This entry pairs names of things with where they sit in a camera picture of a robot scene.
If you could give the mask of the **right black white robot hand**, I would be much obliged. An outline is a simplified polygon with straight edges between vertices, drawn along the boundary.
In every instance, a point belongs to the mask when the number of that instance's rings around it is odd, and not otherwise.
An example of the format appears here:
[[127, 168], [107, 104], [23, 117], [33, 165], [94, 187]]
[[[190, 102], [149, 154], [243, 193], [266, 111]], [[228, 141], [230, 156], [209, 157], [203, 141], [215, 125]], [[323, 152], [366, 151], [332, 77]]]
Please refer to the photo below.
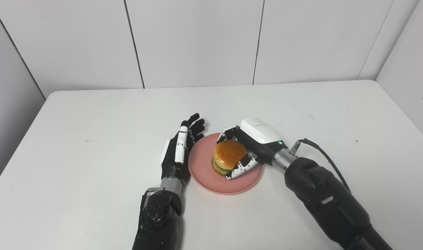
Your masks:
[[242, 176], [257, 164], [277, 167], [283, 174], [290, 165], [289, 148], [282, 137], [259, 118], [246, 118], [240, 125], [227, 128], [217, 143], [231, 139], [243, 144], [247, 154], [225, 175], [227, 180]]

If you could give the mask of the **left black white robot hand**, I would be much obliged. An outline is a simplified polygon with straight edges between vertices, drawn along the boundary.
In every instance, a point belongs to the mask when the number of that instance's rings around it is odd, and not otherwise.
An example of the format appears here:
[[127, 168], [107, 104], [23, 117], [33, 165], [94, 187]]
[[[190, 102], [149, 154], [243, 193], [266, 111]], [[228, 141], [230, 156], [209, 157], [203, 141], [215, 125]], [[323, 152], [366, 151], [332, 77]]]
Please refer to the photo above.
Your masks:
[[188, 120], [182, 121], [178, 132], [167, 142], [162, 158], [162, 177], [175, 177], [182, 184], [188, 182], [190, 172], [188, 157], [193, 146], [204, 137], [205, 120], [200, 114], [193, 114]]

